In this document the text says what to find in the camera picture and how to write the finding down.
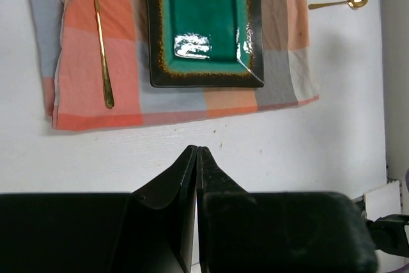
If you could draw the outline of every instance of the gold spoon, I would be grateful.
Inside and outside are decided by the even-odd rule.
[[[323,8],[325,6],[337,6],[339,4],[347,4],[353,9],[358,9],[363,7],[365,4],[368,3],[368,0],[347,0],[347,1],[339,1],[338,3],[314,3],[308,6],[308,9],[315,10],[319,8]]]

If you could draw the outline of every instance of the ceramic plate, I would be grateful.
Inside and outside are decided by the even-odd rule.
[[[264,85],[261,0],[148,0],[151,84]]]

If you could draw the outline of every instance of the plaid napkin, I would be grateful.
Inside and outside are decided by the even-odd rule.
[[[157,125],[304,105],[318,99],[308,64],[306,0],[262,0],[265,87],[153,88],[145,0],[100,0],[115,108],[104,105],[93,0],[31,0],[46,111],[55,129]]]

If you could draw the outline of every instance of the fork handle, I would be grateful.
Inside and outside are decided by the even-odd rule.
[[[96,11],[96,22],[98,24],[98,34],[100,37],[102,79],[104,81],[105,105],[107,106],[108,109],[112,109],[115,105],[115,102],[114,102],[114,94],[112,92],[111,79],[109,78],[107,58],[105,56],[104,37],[102,36],[100,3],[98,0],[94,0],[94,4],[95,4],[95,11]]]

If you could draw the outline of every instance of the plate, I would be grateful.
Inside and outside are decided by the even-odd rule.
[[[261,0],[147,0],[154,87],[264,85]]]

